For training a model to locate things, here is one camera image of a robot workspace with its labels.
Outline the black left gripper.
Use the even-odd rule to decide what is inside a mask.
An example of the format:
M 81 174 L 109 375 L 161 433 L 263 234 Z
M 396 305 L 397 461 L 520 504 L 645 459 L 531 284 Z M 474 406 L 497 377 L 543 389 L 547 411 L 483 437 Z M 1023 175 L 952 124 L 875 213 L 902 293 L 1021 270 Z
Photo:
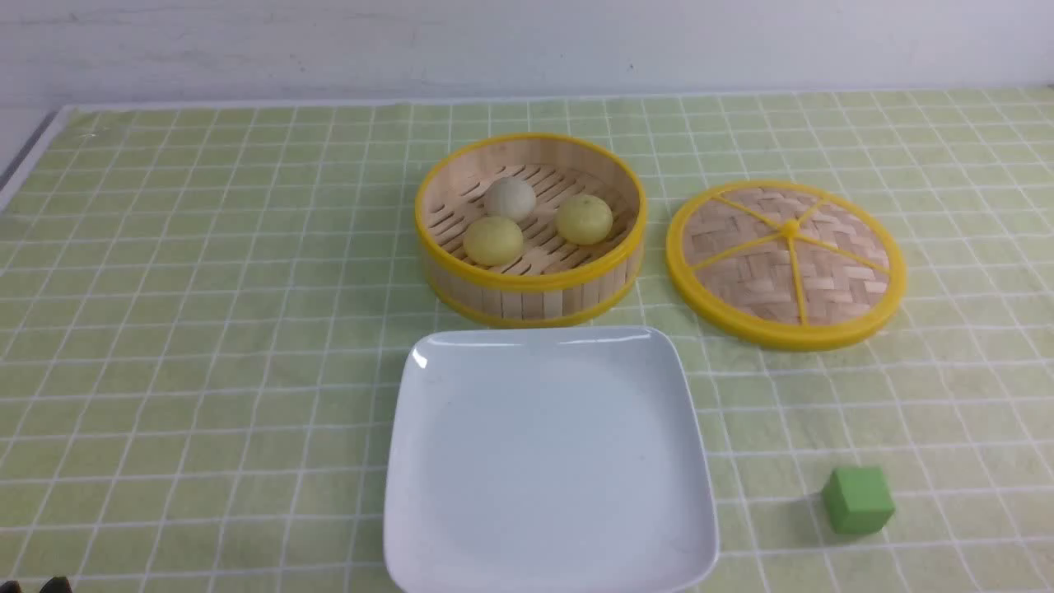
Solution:
M 40 587 L 39 593 L 72 593 L 72 586 L 67 577 L 52 577 Z

